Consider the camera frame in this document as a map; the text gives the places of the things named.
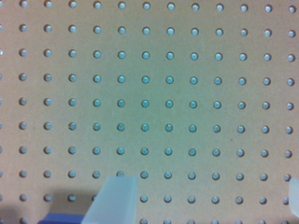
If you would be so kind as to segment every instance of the blue plastic item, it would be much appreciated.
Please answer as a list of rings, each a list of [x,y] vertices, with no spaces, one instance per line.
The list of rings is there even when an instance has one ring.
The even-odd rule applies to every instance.
[[[83,218],[83,215],[48,213],[37,224],[80,224]]]

